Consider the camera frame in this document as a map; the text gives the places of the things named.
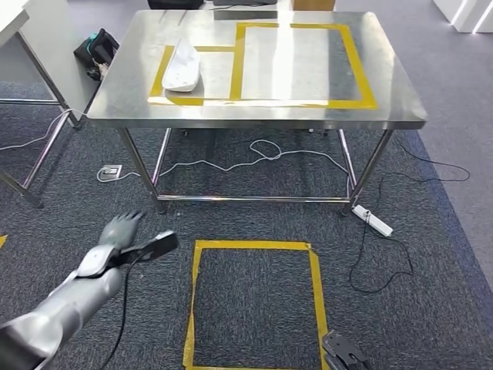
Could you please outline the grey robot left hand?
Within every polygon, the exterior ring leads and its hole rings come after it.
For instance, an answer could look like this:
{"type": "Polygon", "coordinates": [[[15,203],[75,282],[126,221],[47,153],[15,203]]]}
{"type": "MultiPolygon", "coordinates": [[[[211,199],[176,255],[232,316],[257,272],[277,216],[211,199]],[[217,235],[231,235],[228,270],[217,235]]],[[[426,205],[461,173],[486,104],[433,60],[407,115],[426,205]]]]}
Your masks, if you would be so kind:
{"type": "Polygon", "coordinates": [[[103,228],[98,244],[111,245],[117,250],[130,247],[145,215],[141,211],[117,215],[103,228]]]}

